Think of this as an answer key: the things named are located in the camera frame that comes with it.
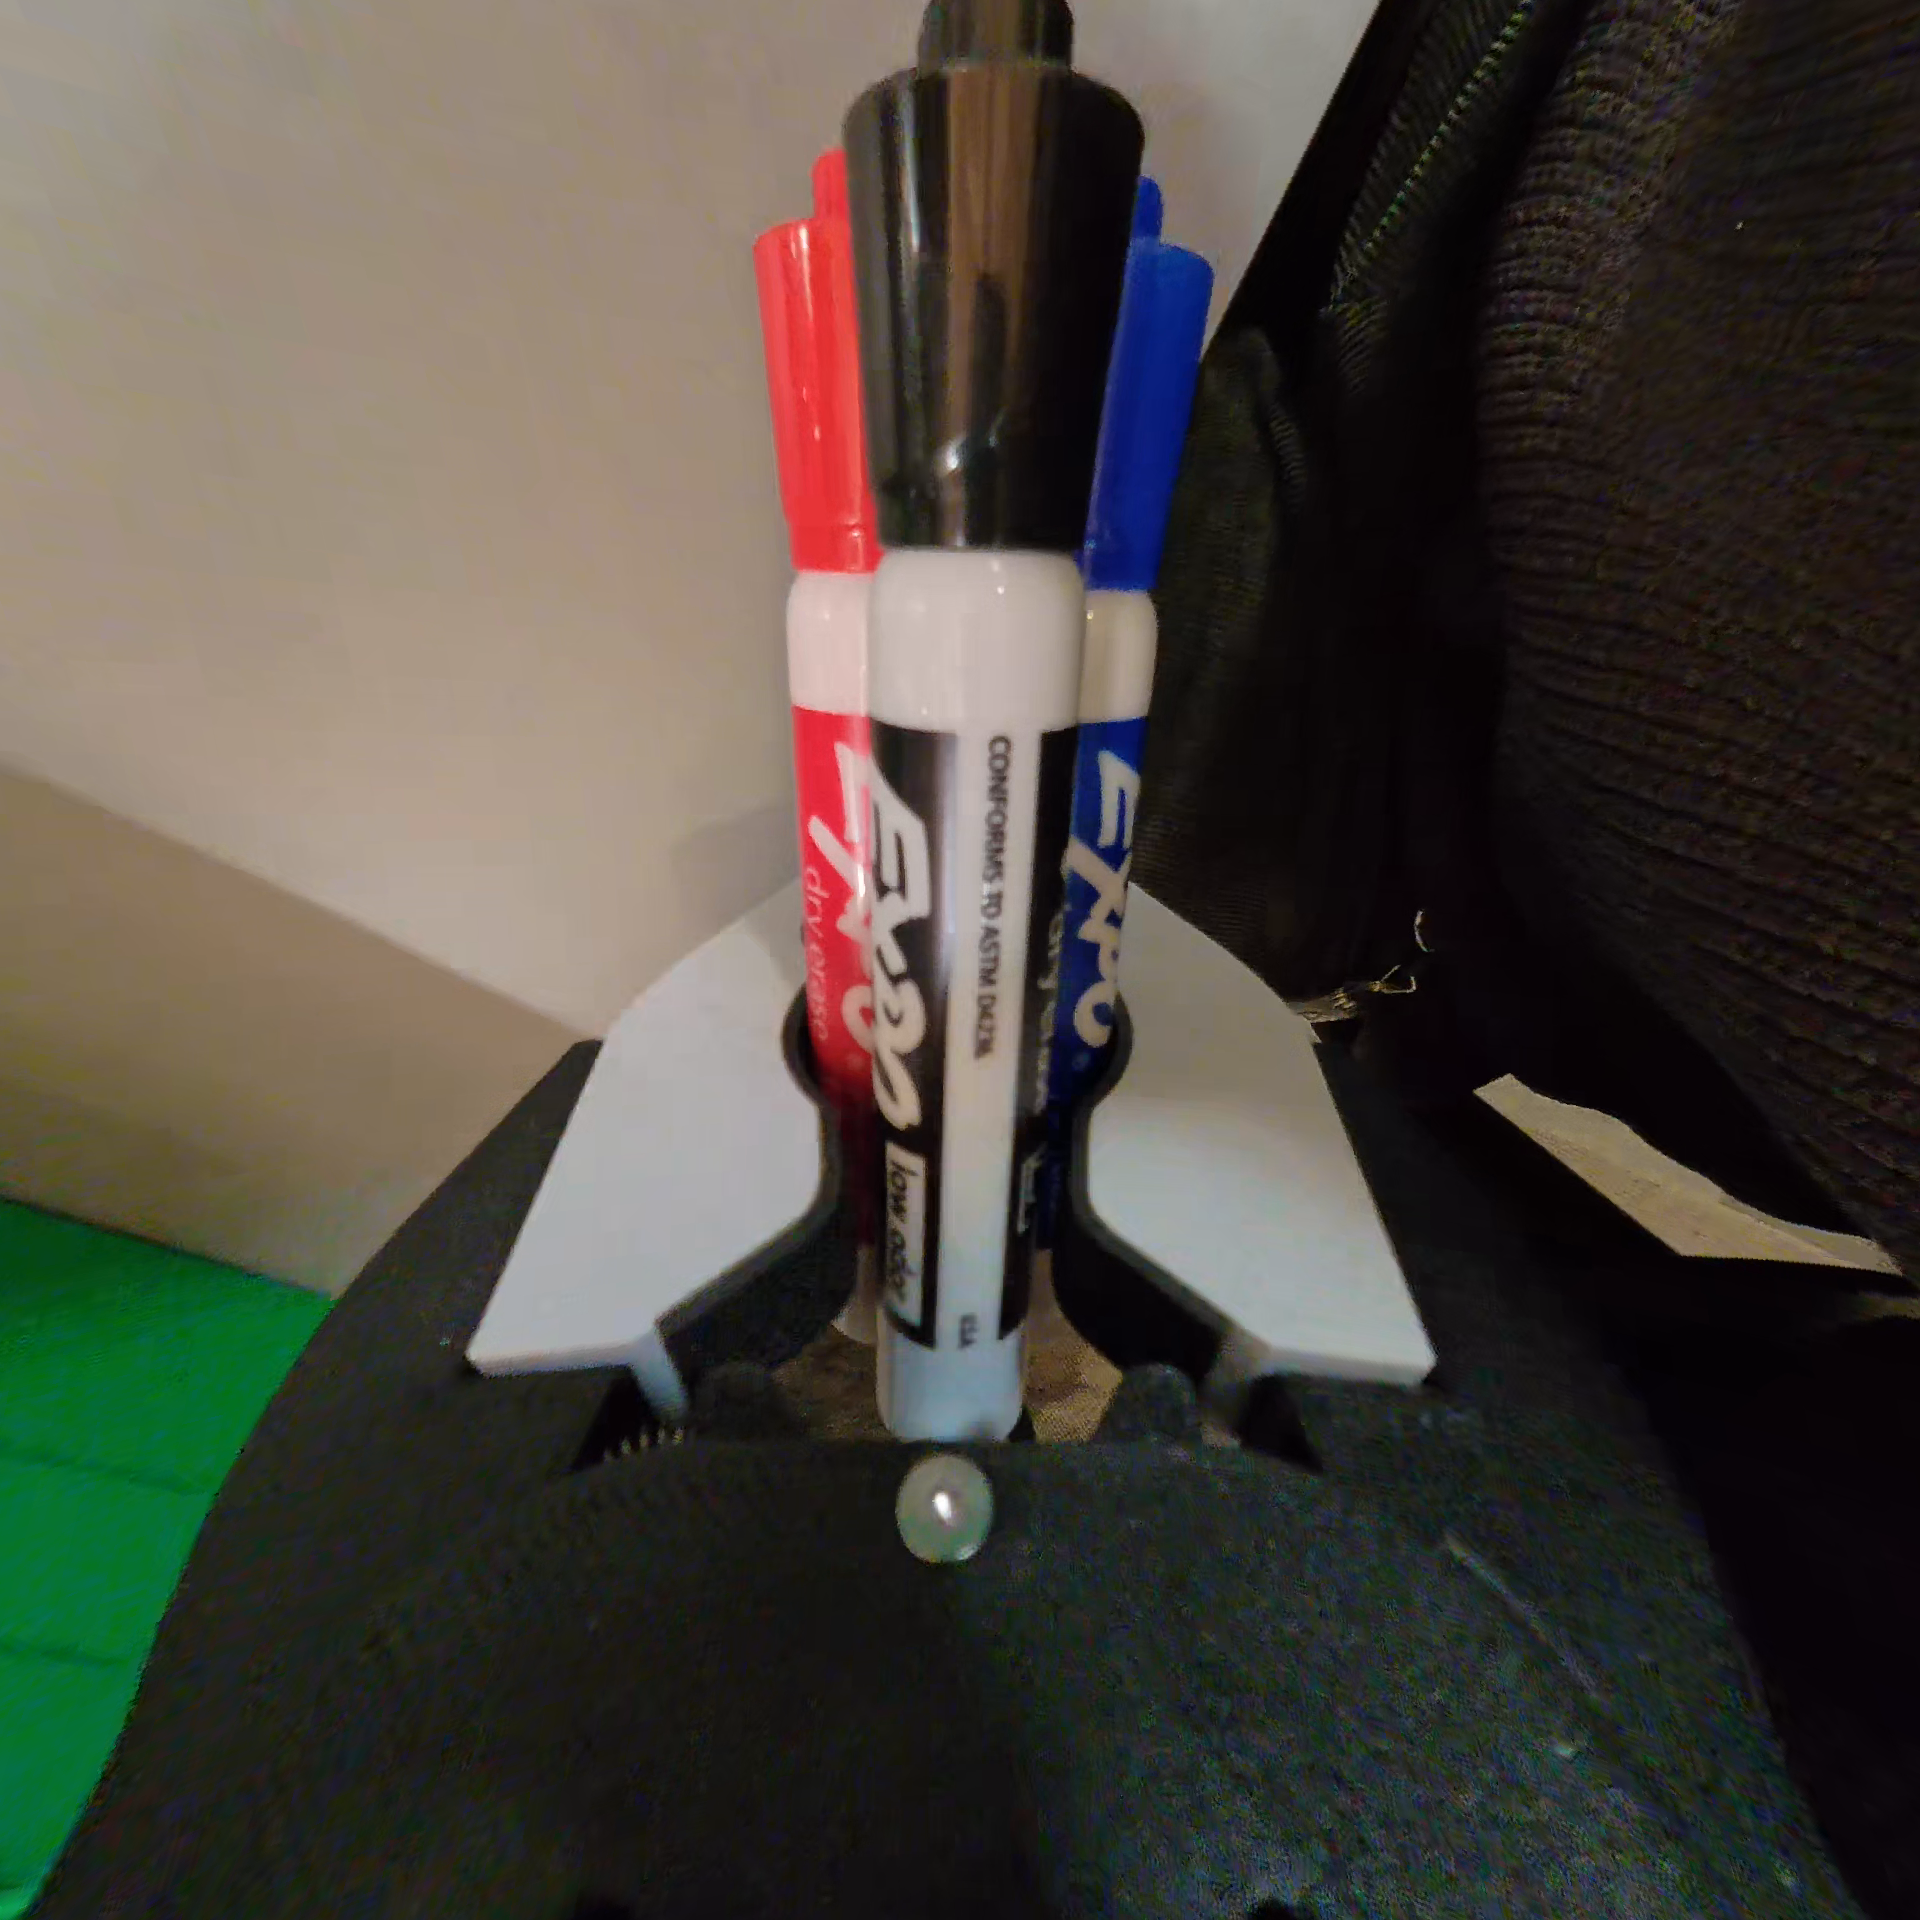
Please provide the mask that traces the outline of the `red dry erase marker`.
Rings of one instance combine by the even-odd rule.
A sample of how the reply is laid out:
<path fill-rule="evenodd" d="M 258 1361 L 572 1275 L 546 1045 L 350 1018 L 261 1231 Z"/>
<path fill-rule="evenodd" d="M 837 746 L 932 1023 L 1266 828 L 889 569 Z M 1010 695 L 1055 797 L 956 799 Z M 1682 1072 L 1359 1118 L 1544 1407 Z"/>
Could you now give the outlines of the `red dry erase marker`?
<path fill-rule="evenodd" d="M 840 1331 L 876 1339 L 875 992 L 871 940 L 871 600 L 879 563 L 852 271 L 847 158 L 810 174 L 802 220 L 754 248 L 755 295 L 793 582 L 785 604 L 803 996 L 821 1084 L 840 1116 L 852 1290 Z"/>

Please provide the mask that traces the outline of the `green plastic bin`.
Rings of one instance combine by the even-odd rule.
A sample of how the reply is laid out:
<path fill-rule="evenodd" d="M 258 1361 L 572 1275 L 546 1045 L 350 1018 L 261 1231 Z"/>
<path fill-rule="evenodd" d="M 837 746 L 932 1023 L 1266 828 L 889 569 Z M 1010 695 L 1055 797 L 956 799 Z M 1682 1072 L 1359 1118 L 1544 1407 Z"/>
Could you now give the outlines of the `green plastic bin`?
<path fill-rule="evenodd" d="M 330 1308 L 5 1203 L 5 1915 L 99 1784 L 204 1518 Z"/>

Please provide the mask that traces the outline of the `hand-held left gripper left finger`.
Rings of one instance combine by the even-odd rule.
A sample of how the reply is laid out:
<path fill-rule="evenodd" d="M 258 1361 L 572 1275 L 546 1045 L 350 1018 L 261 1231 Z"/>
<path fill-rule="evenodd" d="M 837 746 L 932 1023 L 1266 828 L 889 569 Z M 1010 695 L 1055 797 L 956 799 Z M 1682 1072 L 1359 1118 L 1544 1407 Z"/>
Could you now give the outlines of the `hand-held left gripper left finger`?
<path fill-rule="evenodd" d="M 492 1379 L 616 1368 L 682 1422 L 722 1308 L 830 1220 L 823 1112 L 788 1064 L 803 899 L 783 884 L 611 1023 L 468 1339 Z"/>

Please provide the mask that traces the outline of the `black dry erase marker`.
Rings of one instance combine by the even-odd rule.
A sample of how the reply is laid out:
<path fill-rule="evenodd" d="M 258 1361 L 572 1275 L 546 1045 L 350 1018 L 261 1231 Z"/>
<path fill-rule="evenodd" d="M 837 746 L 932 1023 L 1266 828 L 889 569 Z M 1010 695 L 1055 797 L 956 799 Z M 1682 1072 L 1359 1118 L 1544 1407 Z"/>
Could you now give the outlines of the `black dry erase marker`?
<path fill-rule="evenodd" d="M 871 598 L 876 1402 L 1020 1426 L 1081 545 L 1144 130 L 1064 2 L 926 4 L 844 120 Z"/>

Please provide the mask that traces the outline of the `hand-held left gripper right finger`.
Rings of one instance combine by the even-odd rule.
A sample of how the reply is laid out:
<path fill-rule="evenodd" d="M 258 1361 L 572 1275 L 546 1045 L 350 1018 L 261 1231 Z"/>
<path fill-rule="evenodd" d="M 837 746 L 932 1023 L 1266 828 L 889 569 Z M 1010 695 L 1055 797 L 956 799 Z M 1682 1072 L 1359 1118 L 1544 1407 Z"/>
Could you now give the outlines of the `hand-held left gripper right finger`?
<path fill-rule="evenodd" d="M 1179 1371 L 1226 1428 L 1271 1428 L 1283 1379 L 1426 1384 L 1436 1354 L 1308 1021 L 1140 886 L 1119 987 L 1052 1259 L 1068 1326 L 1120 1371 Z"/>

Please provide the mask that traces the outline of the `blue dry erase marker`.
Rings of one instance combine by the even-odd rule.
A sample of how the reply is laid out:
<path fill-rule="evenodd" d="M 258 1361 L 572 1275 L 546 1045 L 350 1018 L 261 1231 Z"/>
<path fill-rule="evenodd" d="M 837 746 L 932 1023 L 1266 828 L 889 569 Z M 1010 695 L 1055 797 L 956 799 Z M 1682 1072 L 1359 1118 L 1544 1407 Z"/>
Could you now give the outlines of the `blue dry erase marker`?
<path fill-rule="evenodd" d="M 1187 445 L 1213 264 L 1165 237 L 1165 197 L 1141 177 L 1101 404 L 1084 541 L 1084 667 L 1064 858 L 1064 925 L 1050 1044 L 1038 1243 L 1067 1210 L 1071 1116 L 1108 1066 L 1119 953 L 1140 834 L 1166 518 Z"/>

